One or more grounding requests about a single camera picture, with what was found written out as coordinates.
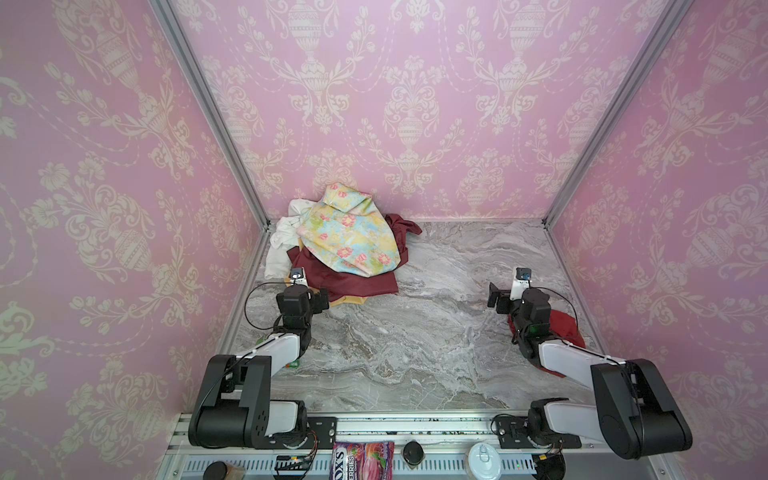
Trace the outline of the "red cloth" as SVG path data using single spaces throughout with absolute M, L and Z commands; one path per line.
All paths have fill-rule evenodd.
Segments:
M 534 345 L 529 337 L 523 333 L 523 321 L 519 320 L 518 317 L 519 312 L 514 311 L 509 314 L 507 318 L 507 323 L 512 332 L 512 343 L 519 347 L 521 354 L 537 369 L 555 377 L 564 378 L 564 374 L 544 368 L 541 365 L 541 362 L 536 358 Z M 576 319 L 567 313 L 557 310 L 550 313 L 549 334 L 541 337 L 541 340 L 550 339 L 564 339 L 578 347 L 586 347 L 585 340 L 579 331 Z

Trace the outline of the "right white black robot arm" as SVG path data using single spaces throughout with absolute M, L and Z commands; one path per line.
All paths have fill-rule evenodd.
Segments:
M 591 405 L 560 397 L 532 402 L 524 422 L 532 443 L 559 449 L 569 438 L 588 438 L 629 460 L 692 447 L 692 430 L 653 362 L 600 354 L 556 334 L 548 294 L 526 281 L 510 290 L 491 284 L 487 304 L 508 317 L 529 363 L 594 396 Z

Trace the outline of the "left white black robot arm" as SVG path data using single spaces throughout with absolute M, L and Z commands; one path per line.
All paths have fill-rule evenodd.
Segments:
M 312 340 L 312 319 L 330 307 L 325 289 L 292 284 L 276 295 L 278 317 L 266 338 L 239 355 L 208 361 L 188 427 L 190 443 L 206 449 L 261 448 L 273 440 L 299 446 L 309 435 L 305 404 L 274 400 L 272 378 L 299 360 Z

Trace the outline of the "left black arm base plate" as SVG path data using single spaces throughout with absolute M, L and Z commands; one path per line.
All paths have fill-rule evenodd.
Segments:
M 336 441 L 338 418 L 310 416 L 304 436 L 289 433 L 275 434 L 258 440 L 258 450 L 310 450 L 317 444 L 319 450 L 331 450 Z

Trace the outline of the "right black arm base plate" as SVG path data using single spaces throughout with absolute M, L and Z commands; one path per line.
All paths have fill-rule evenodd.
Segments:
M 522 416 L 498 414 L 492 418 L 490 429 L 504 450 L 575 450 L 582 447 L 578 436 L 554 432 L 541 419 L 529 420 Z

